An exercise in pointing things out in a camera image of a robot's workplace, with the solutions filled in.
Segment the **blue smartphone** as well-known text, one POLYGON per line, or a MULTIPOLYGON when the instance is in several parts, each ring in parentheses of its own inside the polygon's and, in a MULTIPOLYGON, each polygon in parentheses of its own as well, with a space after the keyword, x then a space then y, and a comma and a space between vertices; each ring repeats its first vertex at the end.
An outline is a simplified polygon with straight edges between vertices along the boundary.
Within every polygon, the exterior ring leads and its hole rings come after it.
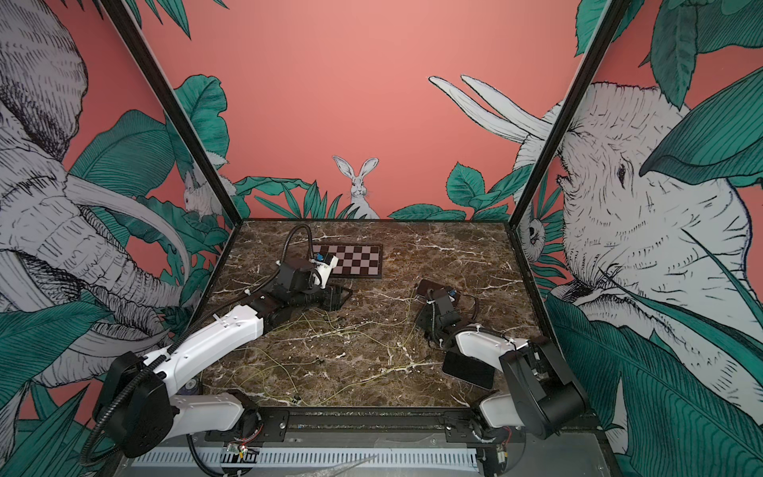
POLYGON ((457 294, 455 289, 450 286, 442 285, 428 279, 422 279, 415 286, 415 296, 420 299, 428 299, 431 294, 441 289, 443 289, 451 298, 454 298, 457 294))

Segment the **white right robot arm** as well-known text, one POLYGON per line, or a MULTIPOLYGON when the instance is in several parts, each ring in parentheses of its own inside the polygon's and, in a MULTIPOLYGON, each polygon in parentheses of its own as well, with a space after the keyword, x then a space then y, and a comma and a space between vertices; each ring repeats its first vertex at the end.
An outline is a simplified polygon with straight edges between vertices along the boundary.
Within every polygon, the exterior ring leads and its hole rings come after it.
POLYGON ((445 374, 488 391, 503 374, 508 391, 477 405, 489 429, 522 427, 547 438, 588 411, 586 391, 548 337, 508 337, 485 327, 476 322, 478 299, 467 318, 457 309, 461 294, 430 280, 417 284, 415 298, 422 304, 415 325, 445 353, 445 374))

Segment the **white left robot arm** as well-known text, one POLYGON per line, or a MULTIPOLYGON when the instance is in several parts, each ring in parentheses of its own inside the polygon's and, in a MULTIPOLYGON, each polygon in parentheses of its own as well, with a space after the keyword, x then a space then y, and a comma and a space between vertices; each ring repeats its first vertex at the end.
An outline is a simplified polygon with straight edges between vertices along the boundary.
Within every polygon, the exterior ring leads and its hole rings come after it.
POLYGON ((335 252, 303 258, 282 256, 264 284, 226 303, 228 313, 212 312, 213 323, 197 322, 172 345, 138 356, 126 352, 107 372, 93 410, 95 428, 79 463, 92 467, 121 453, 139 457, 170 437, 197 432, 226 433, 230 450, 247 455, 264 425, 256 405, 243 394, 179 396, 204 369, 232 350, 277 329, 305 309, 340 309, 351 289, 329 282, 340 260, 335 252))

